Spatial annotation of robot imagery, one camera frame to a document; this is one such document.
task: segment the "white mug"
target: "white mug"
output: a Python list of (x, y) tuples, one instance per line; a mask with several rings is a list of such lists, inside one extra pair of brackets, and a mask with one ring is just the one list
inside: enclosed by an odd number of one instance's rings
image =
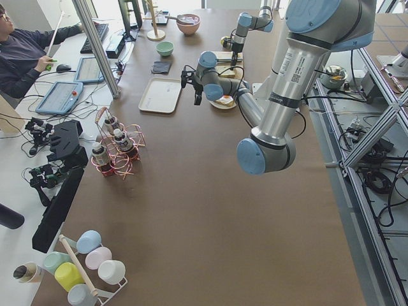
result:
[(125, 277), (126, 268), (119, 260), (105, 260), (98, 268), (99, 277), (109, 285), (118, 284)]

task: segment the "green bowl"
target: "green bowl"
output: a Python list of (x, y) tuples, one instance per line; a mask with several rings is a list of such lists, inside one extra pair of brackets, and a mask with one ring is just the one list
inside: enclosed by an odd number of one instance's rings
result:
[(173, 49), (174, 45), (169, 41), (162, 41), (156, 46), (156, 50), (161, 56), (169, 56), (173, 52)]

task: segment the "brown tabletop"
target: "brown tabletop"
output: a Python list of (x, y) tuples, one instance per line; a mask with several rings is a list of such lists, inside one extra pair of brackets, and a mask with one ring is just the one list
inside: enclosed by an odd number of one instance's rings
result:
[[(175, 44), (166, 77), (179, 78), (185, 64), (195, 67), (202, 51), (222, 50), (220, 38), (236, 27), (240, 11), (196, 13), (202, 22), (194, 36), (172, 21), (164, 28)], [(172, 114), (139, 111), (148, 81), (157, 77), (150, 68), (161, 59), (157, 43), (146, 39), (151, 29), (146, 22), (111, 106), (121, 122), (142, 127), (142, 160), (125, 180), (104, 178), (90, 164), (62, 228), (74, 240), (100, 232), (113, 259), (126, 265), (129, 283), (109, 305), (365, 305), (307, 109), (294, 164), (262, 176), (244, 173), (235, 150), (250, 128), (237, 108), (219, 110), (205, 98), (194, 106), (187, 87)], [(278, 35), (279, 25), (273, 33), (249, 33), (250, 83), (269, 74)], [(302, 127), (296, 116), (289, 132)], [(67, 305), (66, 295), (47, 274), (32, 305)]]

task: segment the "black cloth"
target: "black cloth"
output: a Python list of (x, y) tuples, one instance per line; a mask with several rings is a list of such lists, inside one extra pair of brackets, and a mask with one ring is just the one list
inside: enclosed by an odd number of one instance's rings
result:
[(171, 62), (154, 62), (152, 67), (153, 73), (167, 74), (170, 71)]

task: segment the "small container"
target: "small container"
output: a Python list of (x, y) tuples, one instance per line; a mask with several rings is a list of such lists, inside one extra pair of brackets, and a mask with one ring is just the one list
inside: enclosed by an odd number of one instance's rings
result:
[(119, 260), (106, 260), (98, 268), (99, 277), (109, 285), (118, 284), (125, 277), (126, 268)]
[(113, 131), (115, 131), (116, 129), (120, 129), (121, 131), (123, 130), (122, 125), (115, 116), (106, 116), (106, 118), (103, 121), (103, 125), (106, 127), (106, 129), (112, 136)]
[(113, 137), (113, 140), (116, 143), (119, 151), (126, 153), (126, 155), (129, 157), (129, 160), (138, 157), (138, 149), (130, 140), (128, 134), (125, 131), (116, 129), (115, 131), (113, 131), (113, 134), (115, 135)]
[(54, 277), (66, 292), (69, 292), (73, 286), (85, 282), (73, 263), (63, 263), (55, 271)]
[(81, 254), (88, 254), (97, 247), (101, 246), (101, 243), (101, 235), (92, 229), (86, 231), (81, 235), (81, 237), (79, 237), (78, 241), (76, 242), (76, 249)]
[(110, 156), (107, 149), (99, 142), (92, 144), (92, 156), (97, 164), (98, 170), (103, 176), (107, 177), (115, 173), (115, 169), (110, 164)]
[(185, 20), (182, 21), (189, 22), (190, 20), (192, 20), (194, 24), (181, 24), (180, 22), (176, 21), (178, 29), (182, 31), (184, 35), (193, 35), (200, 27), (200, 16), (195, 14), (183, 14), (183, 16)]
[(340, 89), (347, 78), (347, 72), (343, 67), (332, 65), (324, 69), (320, 75), (320, 81), (328, 89)]
[(68, 254), (54, 251), (45, 257), (43, 266), (46, 271), (54, 275), (59, 266), (71, 262), (72, 260)]
[(97, 270), (102, 262), (112, 259), (112, 252), (107, 247), (98, 247), (90, 252), (85, 258), (86, 266), (91, 270)]
[(85, 284), (77, 284), (68, 292), (68, 303), (72, 306), (93, 306), (98, 296), (91, 295)]
[(41, 282), (43, 275), (44, 269), (36, 263), (25, 263), (13, 273), (14, 278), (19, 282)]
[(156, 50), (161, 56), (169, 56), (173, 53), (174, 45), (169, 41), (162, 41), (157, 44)]

